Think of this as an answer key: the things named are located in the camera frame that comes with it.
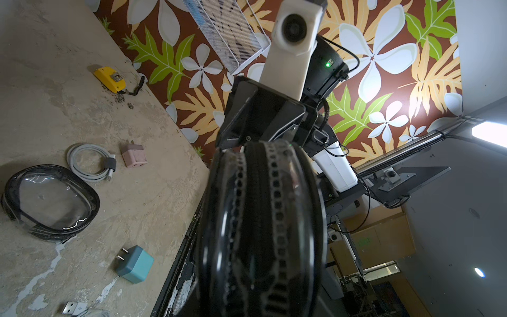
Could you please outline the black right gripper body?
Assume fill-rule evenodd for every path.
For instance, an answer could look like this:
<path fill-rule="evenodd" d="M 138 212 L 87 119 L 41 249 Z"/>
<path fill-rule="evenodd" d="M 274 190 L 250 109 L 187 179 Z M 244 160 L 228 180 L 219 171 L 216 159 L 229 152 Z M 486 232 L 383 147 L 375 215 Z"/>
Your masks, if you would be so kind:
<path fill-rule="evenodd" d="M 317 103 L 294 100 L 253 79 L 235 79 L 215 146 L 232 149 L 247 142 L 285 139 L 303 146 L 318 120 Z"/>

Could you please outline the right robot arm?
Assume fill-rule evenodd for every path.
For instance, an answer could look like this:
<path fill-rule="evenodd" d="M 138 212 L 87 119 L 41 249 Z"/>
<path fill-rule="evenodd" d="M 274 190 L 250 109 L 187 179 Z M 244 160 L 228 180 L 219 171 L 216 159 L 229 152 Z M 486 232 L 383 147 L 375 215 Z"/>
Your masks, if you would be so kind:
<path fill-rule="evenodd" d="M 362 194 L 325 102 L 349 69 L 321 36 L 278 39 L 258 80 L 228 99 L 205 199 L 199 270 L 205 279 L 315 277 L 326 261 L 323 189 Z"/>

